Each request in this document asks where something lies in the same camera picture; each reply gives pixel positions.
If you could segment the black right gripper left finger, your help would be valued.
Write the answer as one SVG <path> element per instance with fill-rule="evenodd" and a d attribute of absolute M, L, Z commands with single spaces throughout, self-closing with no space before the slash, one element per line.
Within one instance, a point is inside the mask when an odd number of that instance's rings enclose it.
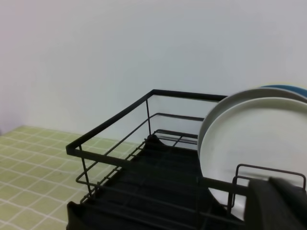
<path fill-rule="evenodd" d="M 289 230 L 292 217 L 287 204 L 268 182 L 250 180 L 244 221 L 247 230 Z"/>

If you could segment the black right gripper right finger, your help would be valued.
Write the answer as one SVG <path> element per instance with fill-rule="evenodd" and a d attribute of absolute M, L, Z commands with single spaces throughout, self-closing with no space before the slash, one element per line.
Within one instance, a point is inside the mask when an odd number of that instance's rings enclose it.
<path fill-rule="evenodd" d="M 294 216 L 307 229 L 307 192 L 282 178 L 269 179 Z"/>

